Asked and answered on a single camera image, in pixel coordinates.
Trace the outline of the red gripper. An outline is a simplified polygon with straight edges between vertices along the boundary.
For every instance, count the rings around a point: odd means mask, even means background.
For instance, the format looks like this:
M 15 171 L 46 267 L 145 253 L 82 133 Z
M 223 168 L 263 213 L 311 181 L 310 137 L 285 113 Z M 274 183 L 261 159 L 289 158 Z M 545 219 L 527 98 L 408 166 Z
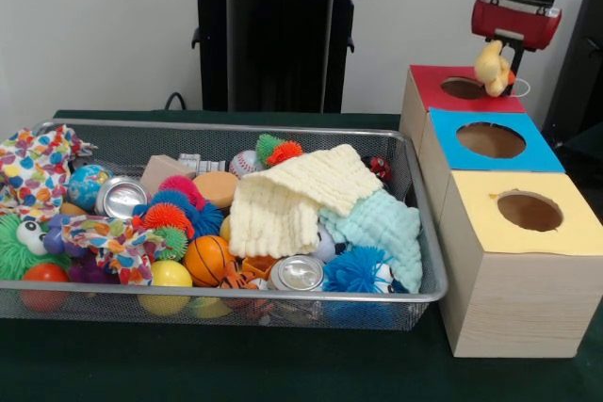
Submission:
M 524 48 L 544 50 L 562 20 L 562 11 L 513 0 L 476 0 L 471 17 L 472 33 L 489 40 L 505 40 L 513 50 L 506 91 L 512 91 Z

